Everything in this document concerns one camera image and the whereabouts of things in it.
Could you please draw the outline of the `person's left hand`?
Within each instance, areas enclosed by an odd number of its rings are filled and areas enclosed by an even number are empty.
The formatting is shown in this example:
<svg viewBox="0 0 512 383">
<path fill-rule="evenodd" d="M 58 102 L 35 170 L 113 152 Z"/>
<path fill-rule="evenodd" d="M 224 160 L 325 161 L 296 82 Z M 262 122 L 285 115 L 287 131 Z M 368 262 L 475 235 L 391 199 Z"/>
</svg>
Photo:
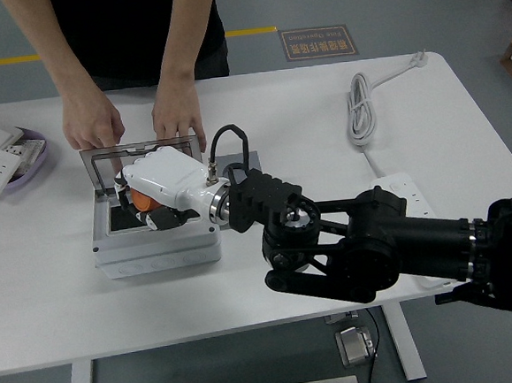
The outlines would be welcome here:
<svg viewBox="0 0 512 383">
<path fill-rule="evenodd" d="M 185 137 L 193 132 L 201 152 L 206 150 L 207 137 L 194 79 L 160 80 L 151 117 L 158 140 Z"/>
</svg>

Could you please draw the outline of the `person's right hand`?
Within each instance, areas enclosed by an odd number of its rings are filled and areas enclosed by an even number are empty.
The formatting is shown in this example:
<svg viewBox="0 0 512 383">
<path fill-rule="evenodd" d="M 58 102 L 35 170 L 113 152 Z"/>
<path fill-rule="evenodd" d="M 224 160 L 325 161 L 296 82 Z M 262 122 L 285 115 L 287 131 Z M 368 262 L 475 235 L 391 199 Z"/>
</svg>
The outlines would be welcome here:
<svg viewBox="0 0 512 383">
<path fill-rule="evenodd" d="M 125 132 L 119 111 L 94 83 L 62 92 L 63 132 L 76 150 L 116 146 Z"/>
</svg>

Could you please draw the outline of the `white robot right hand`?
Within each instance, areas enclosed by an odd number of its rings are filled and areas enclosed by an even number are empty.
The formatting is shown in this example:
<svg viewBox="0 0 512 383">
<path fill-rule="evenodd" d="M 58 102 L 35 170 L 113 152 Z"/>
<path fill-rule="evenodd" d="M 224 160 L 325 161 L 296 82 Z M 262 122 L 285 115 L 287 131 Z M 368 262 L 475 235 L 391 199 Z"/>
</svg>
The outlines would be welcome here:
<svg viewBox="0 0 512 383">
<path fill-rule="evenodd" d="M 121 208 L 155 231 L 185 224 L 189 211 L 218 222 L 215 197 L 222 183 L 202 162 L 171 146 L 123 167 L 114 186 Z"/>
</svg>

